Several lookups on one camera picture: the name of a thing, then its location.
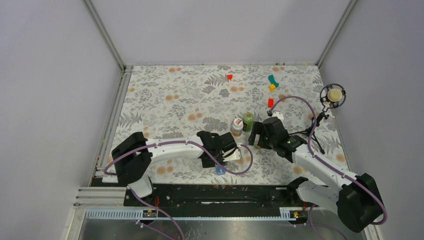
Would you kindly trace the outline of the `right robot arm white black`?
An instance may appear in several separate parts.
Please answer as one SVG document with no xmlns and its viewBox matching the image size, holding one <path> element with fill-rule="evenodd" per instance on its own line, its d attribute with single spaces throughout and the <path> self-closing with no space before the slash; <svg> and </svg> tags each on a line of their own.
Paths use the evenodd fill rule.
<svg viewBox="0 0 424 240">
<path fill-rule="evenodd" d="M 384 204 L 376 181 L 367 173 L 357 175 L 314 154 L 305 139 L 289 135 L 277 116 L 255 121 L 248 138 L 249 145 L 273 150 L 278 156 L 308 170 L 324 185 L 298 177 L 289 183 L 287 201 L 293 206 L 308 202 L 338 216 L 351 231 L 361 232 L 379 217 L 385 217 Z"/>
</svg>

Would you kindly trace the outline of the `white cap pill bottle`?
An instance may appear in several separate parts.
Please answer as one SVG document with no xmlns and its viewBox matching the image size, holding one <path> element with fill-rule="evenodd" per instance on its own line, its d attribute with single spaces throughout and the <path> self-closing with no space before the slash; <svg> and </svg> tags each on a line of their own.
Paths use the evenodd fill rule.
<svg viewBox="0 0 424 240">
<path fill-rule="evenodd" d="M 244 127 L 243 119 L 235 118 L 231 123 L 230 131 L 233 136 L 239 137 L 243 132 L 243 127 Z"/>
</svg>

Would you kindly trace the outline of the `green pill bottle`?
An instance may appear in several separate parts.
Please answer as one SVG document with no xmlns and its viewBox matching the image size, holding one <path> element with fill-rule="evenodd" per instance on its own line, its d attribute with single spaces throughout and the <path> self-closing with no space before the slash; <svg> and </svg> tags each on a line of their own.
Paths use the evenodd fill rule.
<svg viewBox="0 0 424 240">
<path fill-rule="evenodd" d="M 253 127 L 254 121 L 255 121 L 255 115 L 251 112 L 246 112 L 242 118 L 243 131 L 250 132 Z"/>
</svg>

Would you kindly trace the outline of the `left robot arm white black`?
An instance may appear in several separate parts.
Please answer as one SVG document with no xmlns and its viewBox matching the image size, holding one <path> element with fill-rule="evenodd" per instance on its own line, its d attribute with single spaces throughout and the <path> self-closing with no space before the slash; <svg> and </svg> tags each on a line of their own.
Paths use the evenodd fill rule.
<svg viewBox="0 0 424 240">
<path fill-rule="evenodd" d="M 219 135 L 201 130 L 189 137 L 171 139 L 148 139 L 142 132 L 135 132 L 116 146 L 111 155 L 114 171 L 107 168 L 107 175 L 116 176 L 119 184 L 133 189 L 136 199 L 148 206 L 155 200 L 152 182 L 146 175 L 150 164 L 175 158 L 199 159 L 204 169 L 213 168 L 239 160 L 241 151 L 229 132 Z"/>
</svg>

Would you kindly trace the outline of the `blue weekly pill organizer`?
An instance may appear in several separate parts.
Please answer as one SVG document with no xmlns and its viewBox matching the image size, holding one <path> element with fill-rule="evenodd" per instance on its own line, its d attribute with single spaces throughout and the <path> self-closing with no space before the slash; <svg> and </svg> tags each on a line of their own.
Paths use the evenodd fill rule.
<svg viewBox="0 0 424 240">
<path fill-rule="evenodd" d="M 216 173 L 217 176 L 225 175 L 226 174 L 226 169 L 225 169 L 225 167 L 216 165 L 215 166 L 215 173 Z"/>
</svg>

